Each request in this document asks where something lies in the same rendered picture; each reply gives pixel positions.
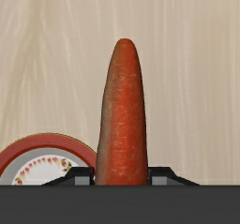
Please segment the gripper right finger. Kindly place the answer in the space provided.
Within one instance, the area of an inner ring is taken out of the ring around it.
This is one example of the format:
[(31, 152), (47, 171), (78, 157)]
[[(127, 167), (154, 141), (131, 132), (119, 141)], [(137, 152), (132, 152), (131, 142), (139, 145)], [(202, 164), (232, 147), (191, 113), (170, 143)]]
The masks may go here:
[(149, 186), (197, 186), (197, 183), (177, 176), (170, 167), (149, 167)]

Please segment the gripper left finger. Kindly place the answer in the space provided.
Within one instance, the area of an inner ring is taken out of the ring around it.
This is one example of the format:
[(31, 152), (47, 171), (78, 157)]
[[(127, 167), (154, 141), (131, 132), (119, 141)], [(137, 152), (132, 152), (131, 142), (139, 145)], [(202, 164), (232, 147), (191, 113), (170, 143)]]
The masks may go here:
[(65, 176), (45, 183), (45, 186), (93, 186), (95, 169), (93, 167), (72, 167)]

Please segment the orange carrot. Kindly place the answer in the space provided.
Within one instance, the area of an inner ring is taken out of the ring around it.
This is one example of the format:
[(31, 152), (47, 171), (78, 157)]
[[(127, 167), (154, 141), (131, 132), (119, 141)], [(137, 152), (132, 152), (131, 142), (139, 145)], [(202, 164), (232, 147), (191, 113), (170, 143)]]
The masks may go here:
[(145, 185), (148, 177), (143, 79), (134, 43), (117, 41), (104, 89), (98, 185)]

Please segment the red rimmed floral plate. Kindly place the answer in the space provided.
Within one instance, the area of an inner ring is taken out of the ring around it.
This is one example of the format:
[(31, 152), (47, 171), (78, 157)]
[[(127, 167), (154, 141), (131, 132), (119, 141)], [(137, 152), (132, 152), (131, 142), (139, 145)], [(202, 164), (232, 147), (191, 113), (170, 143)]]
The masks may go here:
[(97, 154), (66, 135), (40, 133), (10, 144), (0, 152), (0, 185), (41, 185), (73, 167), (96, 167)]

